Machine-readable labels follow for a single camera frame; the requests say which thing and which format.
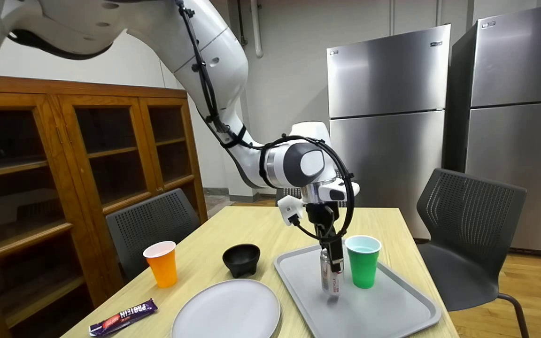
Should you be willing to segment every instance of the chair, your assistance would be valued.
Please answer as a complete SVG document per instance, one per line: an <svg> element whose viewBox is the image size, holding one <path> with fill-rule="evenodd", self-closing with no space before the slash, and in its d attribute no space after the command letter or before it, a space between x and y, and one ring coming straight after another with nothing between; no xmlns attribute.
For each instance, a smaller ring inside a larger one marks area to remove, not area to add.
<svg viewBox="0 0 541 338"><path fill-rule="evenodd" d="M433 235L420 252L446 308L457 312L495 299L510 301L527 338L521 303L499 290L525 200L525 190L437 170L418 211Z"/></svg>
<svg viewBox="0 0 541 338"><path fill-rule="evenodd" d="M147 269L144 250L160 241L181 243L198 228L198 215L183 190L132 205L106 218L119 263L128 278Z"/></svg>

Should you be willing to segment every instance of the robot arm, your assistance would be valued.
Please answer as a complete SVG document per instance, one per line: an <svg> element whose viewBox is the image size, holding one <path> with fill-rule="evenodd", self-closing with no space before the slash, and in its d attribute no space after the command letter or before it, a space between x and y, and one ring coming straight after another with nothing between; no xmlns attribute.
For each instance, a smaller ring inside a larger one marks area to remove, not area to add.
<svg viewBox="0 0 541 338"><path fill-rule="evenodd" d="M175 74L196 102L209 130L230 153L251 186L299 188L316 239L341 271L341 243L348 230L354 196L346 168L329 147L324 124L298 124L277 143L260 145L237 115L249 79L249 61L209 0L0 0L0 44L10 40L65 59L93 59L119 34L145 42ZM344 230L333 230L337 203L348 201ZM298 224L299 203L283 203Z"/></svg>

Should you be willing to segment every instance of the wooden table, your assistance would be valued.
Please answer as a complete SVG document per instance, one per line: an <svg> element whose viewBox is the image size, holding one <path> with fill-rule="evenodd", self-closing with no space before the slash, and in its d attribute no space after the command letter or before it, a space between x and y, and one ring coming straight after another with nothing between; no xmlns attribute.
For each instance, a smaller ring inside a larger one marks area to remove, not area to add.
<svg viewBox="0 0 541 338"><path fill-rule="evenodd" d="M378 237L384 243L380 262L442 308L442 322L420 333L420 337L459 337L399 209L356 209L348 235ZM175 288L159 290L153 273L145 271L65 337L89 337L91 323L149 299L155 299L159 305L159 314L121 331L117 337L170 337L177 314L192 297L209 286L232 280L232 275L222 263L222 254L241 243L254 243L262 248L262 260L254 278L271 288L283 305L279 337L311 337L273 262L286 252L313 246L316 241L296 228L284 226L277 207L224 209L179 245L179 284Z"/></svg>

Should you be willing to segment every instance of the refrigerator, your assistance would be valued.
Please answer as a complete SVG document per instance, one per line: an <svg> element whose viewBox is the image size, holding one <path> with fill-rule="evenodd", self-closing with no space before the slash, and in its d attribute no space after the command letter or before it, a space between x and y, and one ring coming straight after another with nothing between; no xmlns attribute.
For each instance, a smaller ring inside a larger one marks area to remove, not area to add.
<svg viewBox="0 0 541 338"><path fill-rule="evenodd" d="M480 19L453 47L450 162L529 190L514 248L541 252L541 8Z"/></svg>
<svg viewBox="0 0 541 338"><path fill-rule="evenodd" d="M429 239L418 200L444 162L452 27L328 49L333 149L361 185L360 207L399 207Z"/></svg>

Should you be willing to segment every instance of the gray tray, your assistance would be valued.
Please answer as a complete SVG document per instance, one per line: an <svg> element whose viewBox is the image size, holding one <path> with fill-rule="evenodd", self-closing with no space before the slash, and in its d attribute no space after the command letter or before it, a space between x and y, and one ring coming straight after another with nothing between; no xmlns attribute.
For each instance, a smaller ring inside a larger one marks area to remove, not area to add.
<svg viewBox="0 0 541 338"><path fill-rule="evenodd" d="M344 260L337 303L324 293L318 246L284 254L275 262L314 337L410 337L440 322L440 308L384 265L373 290L358 290L350 280L350 262L346 256Z"/></svg>

